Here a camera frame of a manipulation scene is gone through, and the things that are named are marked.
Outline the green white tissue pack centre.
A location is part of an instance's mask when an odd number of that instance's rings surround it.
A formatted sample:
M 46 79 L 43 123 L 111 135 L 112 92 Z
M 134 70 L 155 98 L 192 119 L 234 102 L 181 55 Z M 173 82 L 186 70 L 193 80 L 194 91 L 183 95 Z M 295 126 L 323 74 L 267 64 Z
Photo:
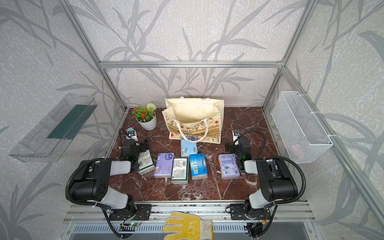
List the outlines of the green white tissue pack centre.
M 171 183 L 177 185 L 188 184 L 189 169 L 189 158 L 174 158 Z

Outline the cream floral canvas tote bag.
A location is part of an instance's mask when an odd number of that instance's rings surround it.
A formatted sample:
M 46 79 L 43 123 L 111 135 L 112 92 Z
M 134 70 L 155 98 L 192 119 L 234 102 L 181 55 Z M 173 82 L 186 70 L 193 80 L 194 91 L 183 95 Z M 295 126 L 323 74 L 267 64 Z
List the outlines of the cream floral canvas tote bag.
M 210 98 L 166 99 L 162 111 L 170 140 L 220 144 L 224 121 L 223 100 Z

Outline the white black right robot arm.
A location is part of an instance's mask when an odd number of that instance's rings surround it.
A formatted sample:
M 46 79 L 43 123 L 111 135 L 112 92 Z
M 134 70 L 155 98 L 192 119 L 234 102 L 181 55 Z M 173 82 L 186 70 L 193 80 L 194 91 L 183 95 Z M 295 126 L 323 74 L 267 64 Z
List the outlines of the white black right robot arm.
M 248 133 L 256 133 L 263 138 L 258 158 L 252 158 L 251 141 L 244 137 Z M 247 215 L 295 202 L 302 197 L 307 187 L 305 174 L 294 161 L 282 156 L 259 158 L 266 144 L 267 139 L 263 132 L 241 133 L 234 130 L 233 142 L 225 145 L 226 152 L 234 156 L 237 171 L 254 174 L 259 178 L 260 189 L 250 194 L 243 204 Z

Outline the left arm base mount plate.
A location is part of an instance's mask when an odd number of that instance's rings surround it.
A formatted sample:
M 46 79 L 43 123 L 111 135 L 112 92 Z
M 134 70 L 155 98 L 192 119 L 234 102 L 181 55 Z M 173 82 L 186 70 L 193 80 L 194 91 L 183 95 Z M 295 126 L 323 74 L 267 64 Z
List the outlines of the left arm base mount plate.
M 109 215 L 110 221 L 148 221 L 152 210 L 151 204 L 137 204 L 133 210 L 112 210 Z

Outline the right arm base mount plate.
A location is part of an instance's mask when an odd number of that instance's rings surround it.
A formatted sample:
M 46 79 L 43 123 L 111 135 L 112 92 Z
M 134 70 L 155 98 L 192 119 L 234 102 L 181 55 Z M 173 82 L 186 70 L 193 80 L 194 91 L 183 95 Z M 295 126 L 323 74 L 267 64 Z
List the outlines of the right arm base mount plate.
M 266 209 L 253 209 L 243 204 L 230 204 L 225 208 L 225 212 L 231 215 L 232 220 L 256 220 L 267 221 L 270 219 L 270 211 Z

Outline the potted plant white pot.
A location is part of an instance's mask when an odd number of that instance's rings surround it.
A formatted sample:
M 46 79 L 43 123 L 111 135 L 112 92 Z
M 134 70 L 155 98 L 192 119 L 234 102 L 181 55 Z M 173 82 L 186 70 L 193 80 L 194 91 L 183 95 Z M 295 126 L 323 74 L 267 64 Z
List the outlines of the potted plant white pot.
M 154 130 L 157 125 L 156 118 L 157 106 L 155 103 L 148 103 L 146 106 L 133 108 L 133 117 L 146 130 Z

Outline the yellow knit work glove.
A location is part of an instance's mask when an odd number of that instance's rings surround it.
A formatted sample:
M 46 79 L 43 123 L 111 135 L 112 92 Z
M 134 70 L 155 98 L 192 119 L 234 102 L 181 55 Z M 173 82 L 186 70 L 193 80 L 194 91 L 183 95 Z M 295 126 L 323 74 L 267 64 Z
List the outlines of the yellow knit work glove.
M 212 240 L 213 223 L 197 215 L 173 211 L 166 218 L 164 240 Z

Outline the teal small shovel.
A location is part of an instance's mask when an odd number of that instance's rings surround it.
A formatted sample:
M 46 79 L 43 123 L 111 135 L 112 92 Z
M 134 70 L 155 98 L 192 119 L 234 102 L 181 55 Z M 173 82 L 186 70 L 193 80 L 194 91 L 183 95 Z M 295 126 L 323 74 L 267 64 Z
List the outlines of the teal small shovel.
M 134 128 L 130 127 L 130 128 L 127 128 L 126 130 L 126 139 L 127 140 L 130 140 L 130 139 L 133 139 L 135 141 L 138 141 L 138 138 L 137 138 L 137 133 L 136 131 L 134 130 Z

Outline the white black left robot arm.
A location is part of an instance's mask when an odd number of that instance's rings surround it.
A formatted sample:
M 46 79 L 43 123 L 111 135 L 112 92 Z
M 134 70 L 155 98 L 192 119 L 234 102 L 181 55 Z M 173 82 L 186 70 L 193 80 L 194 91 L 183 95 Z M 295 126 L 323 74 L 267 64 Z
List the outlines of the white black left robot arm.
M 127 140 L 122 146 L 124 160 L 97 158 L 82 161 L 70 176 L 65 189 L 68 201 L 76 205 L 97 206 L 102 210 L 136 213 L 133 197 L 109 186 L 111 176 L 125 175 L 139 167 L 139 155 L 149 149 L 149 142 Z

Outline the purple tissue pack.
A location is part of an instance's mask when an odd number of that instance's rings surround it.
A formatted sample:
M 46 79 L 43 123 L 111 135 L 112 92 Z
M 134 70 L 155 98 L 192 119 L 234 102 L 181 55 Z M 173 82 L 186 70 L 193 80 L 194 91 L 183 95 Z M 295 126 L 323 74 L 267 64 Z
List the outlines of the purple tissue pack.
M 170 179 L 173 171 L 174 153 L 159 153 L 154 171 L 155 178 Z
M 235 154 L 221 154 L 218 156 L 222 180 L 231 180 L 240 177 L 240 170 L 236 163 Z

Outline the clear acrylic wall shelf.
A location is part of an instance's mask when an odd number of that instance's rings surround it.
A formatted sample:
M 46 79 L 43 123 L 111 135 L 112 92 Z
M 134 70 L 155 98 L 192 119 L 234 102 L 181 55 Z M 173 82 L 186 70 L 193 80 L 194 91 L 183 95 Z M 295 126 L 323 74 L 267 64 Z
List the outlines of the clear acrylic wall shelf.
M 97 106 L 94 97 L 67 94 L 9 156 L 24 163 L 57 162 Z

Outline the light blue cartoon tissue pack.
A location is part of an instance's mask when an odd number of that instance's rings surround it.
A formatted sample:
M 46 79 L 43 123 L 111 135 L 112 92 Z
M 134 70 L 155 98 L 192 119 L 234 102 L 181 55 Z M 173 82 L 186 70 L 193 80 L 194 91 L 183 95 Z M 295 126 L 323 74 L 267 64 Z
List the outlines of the light blue cartoon tissue pack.
M 197 143 L 191 143 L 191 141 L 196 141 L 196 137 L 188 137 L 187 140 L 181 138 L 181 157 L 189 157 L 198 153 Z

